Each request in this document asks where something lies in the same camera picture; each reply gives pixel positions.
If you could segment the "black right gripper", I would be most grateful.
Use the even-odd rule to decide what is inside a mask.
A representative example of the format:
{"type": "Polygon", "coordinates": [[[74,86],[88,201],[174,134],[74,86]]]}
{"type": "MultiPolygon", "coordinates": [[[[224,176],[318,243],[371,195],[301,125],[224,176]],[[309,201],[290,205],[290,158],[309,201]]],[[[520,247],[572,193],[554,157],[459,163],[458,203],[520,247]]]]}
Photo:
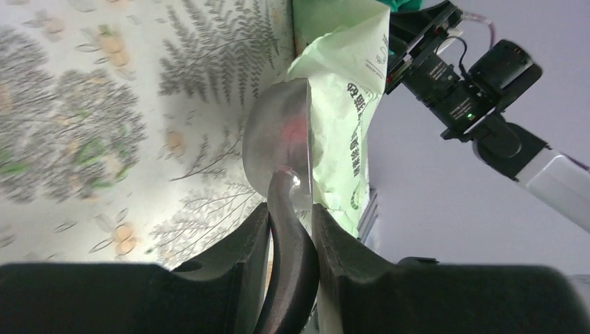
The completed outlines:
{"type": "Polygon", "coordinates": [[[455,72],[439,56],[448,42],[466,43],[453,32],[462,21],[489,24],[487,17],[466,12],[451,1],[390,13],[385,94],[403,85],[446,126],[442,138],[480,141],[486,132],[478,121],[486,113],[479,108],[478,89],[463,62],[458,62],[460,71],[455,72]]]}

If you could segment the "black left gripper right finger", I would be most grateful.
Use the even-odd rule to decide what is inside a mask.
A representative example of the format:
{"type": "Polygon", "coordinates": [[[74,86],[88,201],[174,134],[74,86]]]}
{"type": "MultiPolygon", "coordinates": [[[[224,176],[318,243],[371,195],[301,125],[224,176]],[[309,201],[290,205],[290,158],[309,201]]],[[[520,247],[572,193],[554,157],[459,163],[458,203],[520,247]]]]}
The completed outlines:
{"type": "Polygon", "coordinates": [[[346,232],[320,204],[312,208],[320,269],[321,333],[414,333],[408,298],[396,288],[415,270],[393,264],[346,232]]]}

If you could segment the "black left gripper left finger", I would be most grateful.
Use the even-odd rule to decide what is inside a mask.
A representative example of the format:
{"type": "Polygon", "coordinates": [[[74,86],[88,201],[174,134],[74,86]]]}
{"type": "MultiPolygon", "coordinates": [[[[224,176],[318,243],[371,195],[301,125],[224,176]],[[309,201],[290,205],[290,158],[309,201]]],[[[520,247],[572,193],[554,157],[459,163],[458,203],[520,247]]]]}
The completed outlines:
{"type": "Polygon", "coordinates": [[[258,205],[228,236],[151,277],[139,333],[252,333],[264,298],[269,211],[258,205]]]}

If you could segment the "green cat litter bag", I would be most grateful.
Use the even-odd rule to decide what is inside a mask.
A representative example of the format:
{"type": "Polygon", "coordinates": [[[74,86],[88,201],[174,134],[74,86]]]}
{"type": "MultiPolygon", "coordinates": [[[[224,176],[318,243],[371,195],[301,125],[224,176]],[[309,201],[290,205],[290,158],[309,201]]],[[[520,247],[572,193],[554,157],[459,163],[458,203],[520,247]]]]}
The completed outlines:
{"type": "Polygon", "coordinates": [[[289,79],[311,89],[313,201],[358,237],[369,196],[367,132],[385,89],[390,8],[378,1],[295,1],[289,79]]]}

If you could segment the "metal litter scoop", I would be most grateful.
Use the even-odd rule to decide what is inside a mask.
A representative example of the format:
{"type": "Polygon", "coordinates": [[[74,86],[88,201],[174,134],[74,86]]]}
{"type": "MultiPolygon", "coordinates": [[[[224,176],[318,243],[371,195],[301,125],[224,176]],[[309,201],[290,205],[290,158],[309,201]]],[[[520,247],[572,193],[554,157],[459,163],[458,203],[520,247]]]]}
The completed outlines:
{"type": "Polygon", "coordinates": [[[312,207],[310,107],[305,78],[269,86],[249,112],[242,144],[244,172],[266,198],[273,267],[255,333],[300,333],[316,300],[319,261],[296,210],[312,207]]]}

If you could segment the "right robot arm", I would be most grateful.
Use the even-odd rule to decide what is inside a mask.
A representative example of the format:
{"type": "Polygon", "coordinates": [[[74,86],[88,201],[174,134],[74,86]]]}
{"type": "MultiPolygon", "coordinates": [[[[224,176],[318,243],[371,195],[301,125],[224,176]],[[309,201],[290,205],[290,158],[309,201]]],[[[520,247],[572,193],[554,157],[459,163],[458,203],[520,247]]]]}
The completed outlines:
{"type": "Polygon", "coordinates": [[[444,124],[443,139],[471,143],[480,161],[588,230],[589,167],[504,117],[541,67],[520,45],[495,38],[472,67],[446,63],[440,51],[463,21],[487,19],[450,1],[391,13],[385,93],[405,86],[444,124]]]}

